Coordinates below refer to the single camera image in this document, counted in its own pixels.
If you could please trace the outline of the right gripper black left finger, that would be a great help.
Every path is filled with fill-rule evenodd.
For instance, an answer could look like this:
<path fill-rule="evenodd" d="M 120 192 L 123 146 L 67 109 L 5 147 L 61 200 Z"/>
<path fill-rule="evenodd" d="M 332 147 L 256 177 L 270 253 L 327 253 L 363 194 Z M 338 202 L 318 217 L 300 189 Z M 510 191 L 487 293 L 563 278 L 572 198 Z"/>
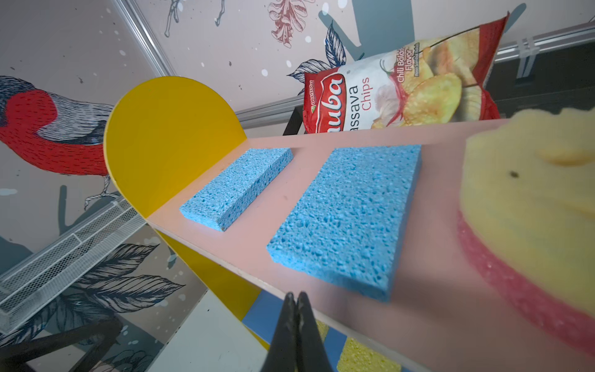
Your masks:
<path fill-rule="evenodd" d="M 293 372 L 297 367 L 296 302 L 292 292 L 285 295 L 280 316 L 261 372 Z"/>

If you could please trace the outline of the yellow cellulose sponge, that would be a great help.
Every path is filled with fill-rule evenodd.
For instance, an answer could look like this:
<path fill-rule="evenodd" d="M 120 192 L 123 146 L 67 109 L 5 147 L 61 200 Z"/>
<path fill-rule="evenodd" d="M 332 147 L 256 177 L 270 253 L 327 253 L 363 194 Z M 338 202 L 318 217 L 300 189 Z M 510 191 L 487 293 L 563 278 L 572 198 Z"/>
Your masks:
<path fill-rule="evenodd" d="M 338 372 L 402 372 L 398 364 L 348 337 L 337 364 Z"/>

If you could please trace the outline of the blue sponge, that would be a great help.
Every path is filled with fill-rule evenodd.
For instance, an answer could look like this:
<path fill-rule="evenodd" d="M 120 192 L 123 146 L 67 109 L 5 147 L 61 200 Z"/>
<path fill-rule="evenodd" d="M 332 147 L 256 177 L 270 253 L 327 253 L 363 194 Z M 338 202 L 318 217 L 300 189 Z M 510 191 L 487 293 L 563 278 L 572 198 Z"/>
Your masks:
<path fill-rule="evenodd" d="M 389 301 L 420 168 L 419 145 L 333 150 L 268 243 L 271 259 Z"/>
<path fill-rule="evenodd" d="M 184 218 L 226 231 L 293 160 L 290 148 L 250 149 L 181 207 Z"/>

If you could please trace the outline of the yellow smiley face sponge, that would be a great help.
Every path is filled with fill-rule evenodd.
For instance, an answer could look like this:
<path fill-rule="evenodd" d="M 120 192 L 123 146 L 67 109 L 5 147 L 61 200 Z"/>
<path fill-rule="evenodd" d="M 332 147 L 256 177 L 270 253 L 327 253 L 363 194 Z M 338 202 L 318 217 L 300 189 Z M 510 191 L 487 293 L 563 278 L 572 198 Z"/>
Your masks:
<path fill-rule="evenodd" d="M 594 112 L 528 109 L 468 138 L 457 233 L 535 326 L 594 352 Z"/>

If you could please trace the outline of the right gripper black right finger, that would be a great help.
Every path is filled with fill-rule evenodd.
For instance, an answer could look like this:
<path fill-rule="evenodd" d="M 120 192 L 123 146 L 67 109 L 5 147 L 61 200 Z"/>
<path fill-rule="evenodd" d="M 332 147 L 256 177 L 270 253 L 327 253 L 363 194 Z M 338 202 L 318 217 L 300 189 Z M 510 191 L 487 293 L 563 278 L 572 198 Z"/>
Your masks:
<path fill-rule="evenodd" d="M 308 295 L 297 297 L 296 363 L 300 372 L 333 372 Z"/>

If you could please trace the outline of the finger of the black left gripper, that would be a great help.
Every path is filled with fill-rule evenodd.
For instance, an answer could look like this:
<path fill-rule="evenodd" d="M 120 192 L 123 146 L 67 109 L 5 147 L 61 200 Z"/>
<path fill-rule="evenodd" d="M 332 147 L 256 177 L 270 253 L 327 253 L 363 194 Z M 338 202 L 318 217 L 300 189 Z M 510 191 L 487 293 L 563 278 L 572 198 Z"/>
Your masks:
<path fill-rule="evenodd" d="M 1 371 L 34 371 L 27 364 L 29 361 L 96 336 L 99 341 L 71 368 L 71 371 L 91 371 L 116 343 L 122 327 L 118 318 L 112 318 L 57 335 L 1 348 Z"/>

